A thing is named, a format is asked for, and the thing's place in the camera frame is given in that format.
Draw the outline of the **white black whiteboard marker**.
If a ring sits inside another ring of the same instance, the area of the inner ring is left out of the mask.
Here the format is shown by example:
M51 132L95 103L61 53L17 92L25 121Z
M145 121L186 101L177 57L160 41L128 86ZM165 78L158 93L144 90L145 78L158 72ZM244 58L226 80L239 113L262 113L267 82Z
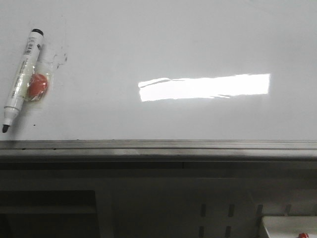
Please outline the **white black whiteboard marker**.
M44 43L42 30L33 29L4 104L3 133L13 125L25 101L39 101L46 94L52 79L54 58L55 54Z

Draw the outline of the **white whiteboard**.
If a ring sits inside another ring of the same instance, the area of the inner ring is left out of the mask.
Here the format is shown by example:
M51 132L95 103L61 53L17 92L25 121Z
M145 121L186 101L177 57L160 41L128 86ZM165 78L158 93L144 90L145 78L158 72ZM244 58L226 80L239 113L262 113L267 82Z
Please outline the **white whiteboard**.
M3 161L317 158L314 0L3 0L2 103L33 28L53 75Z

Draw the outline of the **red whiteboard marker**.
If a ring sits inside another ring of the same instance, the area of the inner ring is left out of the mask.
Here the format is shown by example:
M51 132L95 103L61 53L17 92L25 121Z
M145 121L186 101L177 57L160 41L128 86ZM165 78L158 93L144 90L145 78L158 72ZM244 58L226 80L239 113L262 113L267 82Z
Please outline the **red whiteboard marker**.
M301 233L298 235L298 238L309 238L309 235L307 233Z

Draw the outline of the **grey metal pegboard panel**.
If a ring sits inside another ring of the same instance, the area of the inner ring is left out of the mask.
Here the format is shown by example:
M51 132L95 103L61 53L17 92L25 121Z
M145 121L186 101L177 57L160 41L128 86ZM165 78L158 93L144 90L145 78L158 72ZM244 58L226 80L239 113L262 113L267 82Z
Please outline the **grey metal pegboard panel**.
M314 178L112 178L95 196L103 238L258 238L264 216L317 214Z

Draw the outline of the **white plastic marker tray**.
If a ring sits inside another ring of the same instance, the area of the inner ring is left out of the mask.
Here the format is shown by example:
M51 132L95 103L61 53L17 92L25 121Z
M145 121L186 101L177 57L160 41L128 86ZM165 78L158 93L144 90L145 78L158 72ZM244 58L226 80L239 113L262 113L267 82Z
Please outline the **white plastic marker tray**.
M260 238L298 238L301 233L317 237L316 216L264 216L259 229Z

